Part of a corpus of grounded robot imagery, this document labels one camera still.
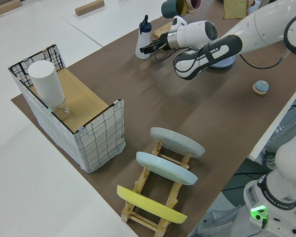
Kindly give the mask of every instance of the white squeeze bottle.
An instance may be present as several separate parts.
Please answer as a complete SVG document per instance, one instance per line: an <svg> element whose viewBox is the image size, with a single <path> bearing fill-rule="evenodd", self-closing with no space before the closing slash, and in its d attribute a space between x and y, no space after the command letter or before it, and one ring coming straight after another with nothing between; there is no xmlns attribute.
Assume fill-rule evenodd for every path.
<svg viewBox="0 0 296 237"><path fill-rule="evenodd" d="M148 22L148 15L145 16L142 23L139 24L138 29L138 40L135 50L135 55L140 59L147 59L150 56L150 53L144 54L140 52L140 48L145 47L150 44L150 35L151 35L151 24Z"/></svg>

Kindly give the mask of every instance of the brown table surface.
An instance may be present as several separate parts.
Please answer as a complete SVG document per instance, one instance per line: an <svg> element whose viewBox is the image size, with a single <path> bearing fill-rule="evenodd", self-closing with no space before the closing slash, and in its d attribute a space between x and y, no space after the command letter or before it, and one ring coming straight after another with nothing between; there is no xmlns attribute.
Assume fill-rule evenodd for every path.
<svg viewBox="0 0 296 237"><path fill-rule="evenodd" d="M222 18L221 0L203 1L199 11L184 17L188 23L214 22L219 36L239 21ZM152 30L169 21L162 17L153 21ZM155 61L153 55L148 60L138 59L134 55L137 37L135 30L68 67L106 103L124 99L125 150L92 174L80 170L59 150L120 214L124 201L117 196L116 186L133 188L142 171L136 152L150 153L155 145L150 138L151 127L167 128L200 143L206 153L189 162L190 171L199 180L180 189L175 206L188 218L183 224L170 224L165 235L185 237L296 91L296 56L291 54L269 70L253 69L237 56L232 67L209 68L186 81L175 74L173 57L164 62ZM265 67L277 62L285 49L279 42L244 56L252 64ZM261 79L270 85L264 96L252 90ZM23 96L12 101L39 127ZM151 174L142 194L165 203L171 185L165 178ZM128 224L140 237L153 236L154 232L146 227L131 220Z"/></svg>

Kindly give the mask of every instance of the green light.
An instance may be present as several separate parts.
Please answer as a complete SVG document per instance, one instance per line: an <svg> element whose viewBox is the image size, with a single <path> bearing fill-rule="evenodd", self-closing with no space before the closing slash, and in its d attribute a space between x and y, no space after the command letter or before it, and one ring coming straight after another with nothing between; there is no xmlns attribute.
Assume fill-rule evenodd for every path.
<svg viewBox="0 0 296 237"><path fill-rule="evenodd" d="M262 206L257 206L255 208L252 208L251 209L251 213L253 212L256 212L256 211L259 211L259 210L263 210L263 209L266 209L266 206L262 205Z"/></svg>

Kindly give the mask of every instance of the dark blue bottle cap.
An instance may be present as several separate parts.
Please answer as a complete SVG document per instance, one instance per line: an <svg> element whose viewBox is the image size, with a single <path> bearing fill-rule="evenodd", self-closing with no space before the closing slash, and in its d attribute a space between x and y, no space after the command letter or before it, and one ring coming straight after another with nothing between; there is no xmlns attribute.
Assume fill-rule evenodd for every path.
<svg viewBox="0 0 296 237"><path fill-rule="evenodd" d="M151 31L151 24L148 22L148 15L145 15L144 20L139 24L140 34L142 32L148 33Z"/></svg>

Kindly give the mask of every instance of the dark green floor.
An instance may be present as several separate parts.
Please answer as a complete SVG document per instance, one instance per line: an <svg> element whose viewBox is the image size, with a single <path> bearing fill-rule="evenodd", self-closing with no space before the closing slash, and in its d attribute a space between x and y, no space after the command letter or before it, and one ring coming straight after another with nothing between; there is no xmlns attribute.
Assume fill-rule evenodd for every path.
<svg viewBox="0 0 296 237"><path fill-rule="evenodd" d="M242 173L242 172L243 173L258 173L258 172L267 173L268 171L269 170L264 168L262 165L250 159L245 159L245 161L241 164L241 166L239 167L236 173ZM263 176L263 174L249 174L249 176L245 174L234 175L231 178L231 180L228 182L228 184L224 187L224 190L245 186L250 181L259 179L261 176ZM243 190L244 188L239 188L239 189L233 189L233 190L226 190L226 191L223 191L222 193L234 206L239 206L239 205L245 204L245 201L243 199Z"/></svg>

